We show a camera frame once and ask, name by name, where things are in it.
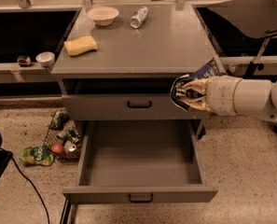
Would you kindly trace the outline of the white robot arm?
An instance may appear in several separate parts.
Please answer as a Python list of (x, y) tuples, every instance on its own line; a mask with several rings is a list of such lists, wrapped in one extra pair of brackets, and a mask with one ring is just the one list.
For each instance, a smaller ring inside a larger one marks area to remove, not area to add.
[(244, 115), (277, 123), (277, 82), (210, 77), (188, 82), (179, 94), (186, 105), (218, 116)]

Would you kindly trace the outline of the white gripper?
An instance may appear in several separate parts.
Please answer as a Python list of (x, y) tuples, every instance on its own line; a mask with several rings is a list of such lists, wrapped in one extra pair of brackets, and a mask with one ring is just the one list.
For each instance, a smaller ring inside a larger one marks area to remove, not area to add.
[(183, 90), (193, 90), (198, 93), (206, 92), (204, 98), (188, 99), (184, 102), (198, 110), (216, 113), (219, 116), (235, 116), (234, 93), (242, 80), (238, 77), (222, 76), (196, 79), (182, 86)]

